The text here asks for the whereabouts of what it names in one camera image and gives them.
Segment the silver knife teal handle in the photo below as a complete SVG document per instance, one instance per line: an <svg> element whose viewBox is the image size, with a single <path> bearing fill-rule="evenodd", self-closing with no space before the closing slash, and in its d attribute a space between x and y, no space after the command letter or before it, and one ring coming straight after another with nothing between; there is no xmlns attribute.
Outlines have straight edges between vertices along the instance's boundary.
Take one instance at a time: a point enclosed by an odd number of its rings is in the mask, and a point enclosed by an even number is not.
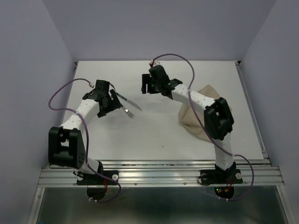
<svg viewBox="0 0 299 224"><path fill-rule="evenodd" d="M116 95L118 97L120 97L122 100L126 101L127 103L129 103L130 105L132 105L133 107L135 107L136 109L142 111L141 107L139 105L137 105L135 102L125 98L123 95L119 94L118 92L116 92Z"/></svg>

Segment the beige cloth napkin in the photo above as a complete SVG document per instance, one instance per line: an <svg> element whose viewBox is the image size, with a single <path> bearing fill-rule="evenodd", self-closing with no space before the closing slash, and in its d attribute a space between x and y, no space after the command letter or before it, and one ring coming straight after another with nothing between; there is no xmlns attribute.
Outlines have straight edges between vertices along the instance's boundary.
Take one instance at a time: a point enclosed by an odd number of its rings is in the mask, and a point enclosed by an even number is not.
<svg viewBox="0 0 299 224"><path fill-rule="evenodd" d="M195 137L206 141L224 140L232 132L231 108L212 86L207 85L196 92L180 84L172 96L183 104L178 114L179 122Z"/></svg>

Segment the silver fork teal handle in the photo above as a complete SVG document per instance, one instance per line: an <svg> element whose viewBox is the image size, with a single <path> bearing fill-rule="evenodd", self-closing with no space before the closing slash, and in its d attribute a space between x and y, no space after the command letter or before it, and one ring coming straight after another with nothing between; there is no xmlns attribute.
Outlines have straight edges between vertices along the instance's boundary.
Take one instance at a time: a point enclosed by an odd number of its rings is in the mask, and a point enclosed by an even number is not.
<svg viewBox="0 0 299 224"><path fill-rule="evenodd" d="M125 106L121 106L121 109L126 113L127 116L129 116L130 118L133 118L135 115L130 111L128 110Z"/></svg>

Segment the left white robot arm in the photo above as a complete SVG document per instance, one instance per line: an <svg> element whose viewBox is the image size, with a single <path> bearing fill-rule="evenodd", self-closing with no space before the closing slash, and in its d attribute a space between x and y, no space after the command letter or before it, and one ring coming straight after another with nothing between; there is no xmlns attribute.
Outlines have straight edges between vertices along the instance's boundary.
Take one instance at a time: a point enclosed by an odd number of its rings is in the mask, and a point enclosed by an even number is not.
<svg viewBox="0 0 299 224"><path fill-rule="evenodd" d="M110 82L97 80L95 86L88 83L92 90L86 93L76 110L64 108L73 114L59 127L52 127L48 137L49 164L69 167L98 184L103 181L103 165L100 161L88 157L89 133L87 125L94 117L104 117L121 108L115 90Z"/></svg>

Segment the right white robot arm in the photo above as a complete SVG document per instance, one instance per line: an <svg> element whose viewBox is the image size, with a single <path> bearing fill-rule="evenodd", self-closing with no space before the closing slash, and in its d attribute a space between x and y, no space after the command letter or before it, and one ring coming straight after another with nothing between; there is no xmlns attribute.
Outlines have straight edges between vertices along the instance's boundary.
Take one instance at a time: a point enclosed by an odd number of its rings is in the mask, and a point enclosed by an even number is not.
<svg viewBox="0 0 299 224"><path fill-rule="evenodd" d="M226 182L236 168L230 143L230 133L233 130L234 119L227 101L224 98L210 98L192 91L178 79L169 79L161 65L153 66L148 74L142 75L143 94L157 94L174 101L188 104L194 115L202 114L203 129L214 144L215 177L220 182Z"/></svg>

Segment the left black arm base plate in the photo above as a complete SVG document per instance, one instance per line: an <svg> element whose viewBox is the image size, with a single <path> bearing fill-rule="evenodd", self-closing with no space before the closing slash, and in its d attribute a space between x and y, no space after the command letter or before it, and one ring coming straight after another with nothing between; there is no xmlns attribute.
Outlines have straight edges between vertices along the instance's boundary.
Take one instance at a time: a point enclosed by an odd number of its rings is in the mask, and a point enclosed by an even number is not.
<svg viewBox="0 0 299 224"><path fill-rule="evenodd" d="M113 175L118 176L118 170L104 170L103 175L112 179ZM83 174L78 172L77 176L77 185L79 186L88 186L88 185L117 185L114 181L107 180L96 174Z"/></svg>

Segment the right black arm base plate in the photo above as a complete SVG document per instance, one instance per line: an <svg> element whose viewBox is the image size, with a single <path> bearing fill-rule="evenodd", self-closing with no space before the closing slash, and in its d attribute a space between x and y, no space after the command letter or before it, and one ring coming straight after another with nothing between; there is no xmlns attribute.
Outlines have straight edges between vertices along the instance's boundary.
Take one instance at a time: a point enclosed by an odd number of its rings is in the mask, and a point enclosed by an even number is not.
<svg viewBox="0 0 299 224"><path fill-rule="evenodd" d="M215 169L204 169L199 171L197 182L201 185L208 186L211 184L221 185L227 183L242 184L243 179L239 169L228 173L225 171L216 171Z"/></svg>

